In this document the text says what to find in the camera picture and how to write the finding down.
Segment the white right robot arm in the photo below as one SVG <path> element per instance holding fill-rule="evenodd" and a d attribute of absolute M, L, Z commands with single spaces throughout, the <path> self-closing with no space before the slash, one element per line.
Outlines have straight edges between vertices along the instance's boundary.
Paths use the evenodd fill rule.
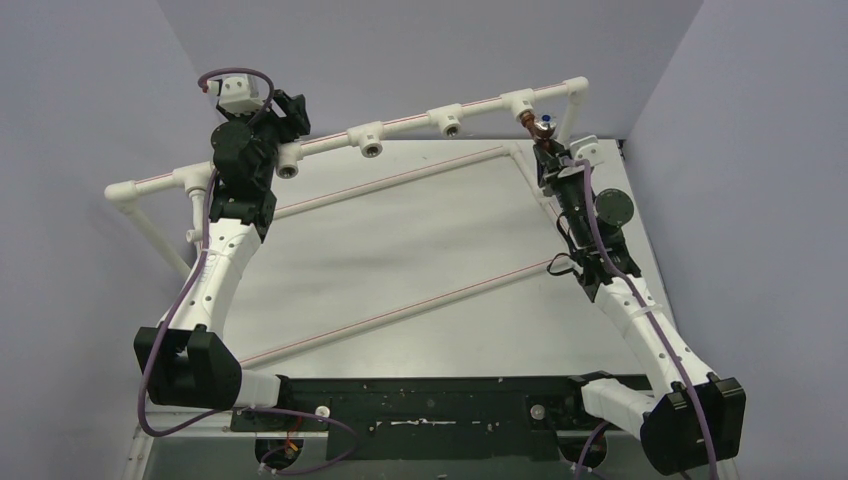
<path fill-rule="evenodd" d="M 739 453 L 745 391 L 692 350 L 650 292 L 623 232 L 635 206 L 622 190 L 595 190 L 596 150 L 595 142 L 537 143 L 537 185 L 559 205 L 555 224 L 572 273 L 624 339 L 650 390 L 641 393 L 609 373 L 579 375 L 576 391 L 562 400 L 563 416 L 577 427 L 599 419 L 631 434 L 661 475 L 687 477 L 705 467 L 711 479 L 735 479 L 729 463 Z"/>

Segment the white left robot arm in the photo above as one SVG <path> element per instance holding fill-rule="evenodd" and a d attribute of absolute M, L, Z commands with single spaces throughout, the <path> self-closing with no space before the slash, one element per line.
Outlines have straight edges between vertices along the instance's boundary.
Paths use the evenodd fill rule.
<path fill-rule="evenodd" d="M 268 427 L 283 429 L 297 405 L 287 377 L 244 369 L 222 339 L 246 266 L 272 223 L 279 150 L 311 130 L 304 96 L 278 89 L 272 100 L 279 113 L 262 106 L 239 114 L 218 105 L 226 120 L 210 138 L 213 172 L 201 252 L 175 304 L 158 327 L 139 329 L 133 347 L 144 375 L 143 398 L 215 411 L 256 408 Z"/>

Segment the white pipe frame with tees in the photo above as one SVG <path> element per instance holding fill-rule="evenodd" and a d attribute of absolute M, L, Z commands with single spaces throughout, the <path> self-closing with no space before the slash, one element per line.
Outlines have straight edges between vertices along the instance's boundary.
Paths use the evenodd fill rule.
<path fill-rule="evenodd" d="M 518 375 L 553 334 L 545 267 L 561 247 L 524 141 L 465 140 L 505 112 L 524 134 L 588 82 L 450 104 L 289 145 L 270 231 L 236 274 L 221 337 L 249 370 L 295 377 Z"/>

